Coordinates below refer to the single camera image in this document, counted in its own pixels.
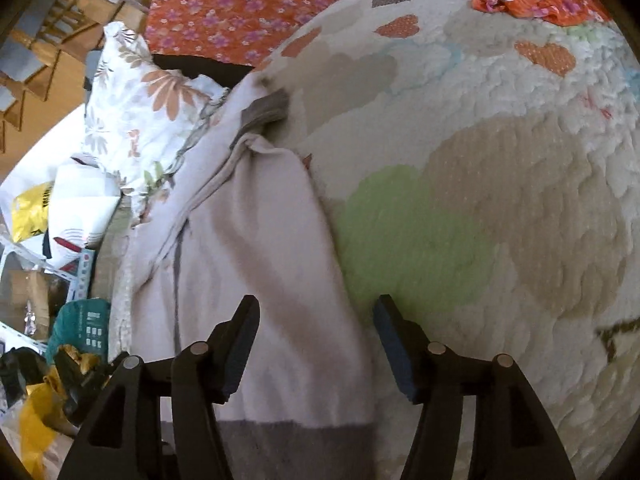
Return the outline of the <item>white floral knit sweater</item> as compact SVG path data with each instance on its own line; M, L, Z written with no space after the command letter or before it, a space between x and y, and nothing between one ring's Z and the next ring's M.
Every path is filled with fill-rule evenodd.
M238 479L370 479L372 360L299 157L263 136L284 92L245 77L131 232L130 348L170 358L260 307L239 390L215 414Z

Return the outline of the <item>yellow cloth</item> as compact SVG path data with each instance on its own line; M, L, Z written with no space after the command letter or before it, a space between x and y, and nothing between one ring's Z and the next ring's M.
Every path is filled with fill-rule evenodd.
M41 382L26 388L26 399L18 410L17 455L32 478L58 478L102 382L99 356L63 344Z

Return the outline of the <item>teal cardboard box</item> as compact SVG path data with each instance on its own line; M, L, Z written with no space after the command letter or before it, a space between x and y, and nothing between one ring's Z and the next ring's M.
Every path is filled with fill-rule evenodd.
M58 311L47 343L44 355L47 363L54 363L58 348L63 344L70 344L81 353L94 354L107 362L110 313L111 305L100 298L64 304Z

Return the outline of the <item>light blue patterned box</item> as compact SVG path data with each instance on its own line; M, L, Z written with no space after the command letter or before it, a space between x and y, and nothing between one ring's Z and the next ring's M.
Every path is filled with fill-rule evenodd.
M76 270L67 289L67 302L88 298L94 258L96 258L96 252L92 249L85 248L79 253L79 258L76 260Z

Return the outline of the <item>white perforated metal shelf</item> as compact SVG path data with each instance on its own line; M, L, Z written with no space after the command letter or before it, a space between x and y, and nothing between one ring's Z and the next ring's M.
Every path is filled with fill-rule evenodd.
M55 318L70 300L73 282L1 230L1 352L46 353Z

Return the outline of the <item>yellow plastic bag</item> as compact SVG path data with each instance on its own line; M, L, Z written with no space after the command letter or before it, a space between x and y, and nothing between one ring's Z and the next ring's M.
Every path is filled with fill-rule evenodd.
M14 198L11 208L14 243L24 242L47 231L53 185L53 181L44 182Z

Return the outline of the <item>cream heart-patterned quilt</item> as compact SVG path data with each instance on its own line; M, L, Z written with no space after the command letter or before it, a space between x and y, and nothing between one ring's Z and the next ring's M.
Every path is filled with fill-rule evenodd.
M509 353L578 478L639 414L639 64L613 24L340 0L262 62L352 304Z

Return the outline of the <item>white floral pillow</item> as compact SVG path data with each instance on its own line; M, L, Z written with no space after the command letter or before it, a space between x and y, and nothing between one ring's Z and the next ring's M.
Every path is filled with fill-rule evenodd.
M143 37L122 22L104 26L104 44L85 111L85 147L128 196L145 196L176 169L201 120L229 90L153 61Z

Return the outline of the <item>wooden headboard rails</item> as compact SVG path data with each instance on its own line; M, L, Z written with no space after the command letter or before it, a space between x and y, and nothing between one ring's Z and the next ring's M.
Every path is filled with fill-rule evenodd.
M28 96L44 102L58 60L84 62L103 44L102 26L144 25L151 0L1 0L1 149L23 128Z

